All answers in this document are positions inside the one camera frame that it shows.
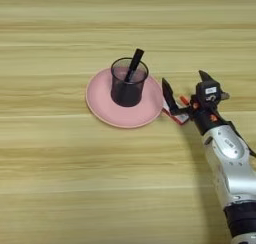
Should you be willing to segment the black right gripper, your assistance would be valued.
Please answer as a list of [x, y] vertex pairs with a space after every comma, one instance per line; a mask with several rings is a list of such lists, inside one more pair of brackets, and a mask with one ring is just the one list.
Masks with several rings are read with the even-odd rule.
[[[214, 79], [203, 70], [199, 71], [199, 75], [203, 82], [214, 82]], [[203, 99], [199, 95], [194, 94], [185, 103], [185, 106], [180, 108], [174, 99], [172, 88], [165, 78], [162, 79], [162, 91], [170, 113], [174, 116], [188, 115], [189, 119], [195, 123], [201, 135], [204, 135], [213, 128], [228, 124], [218, 112], [218, 104], [221, 102], [222, 96], [211, 95]]]

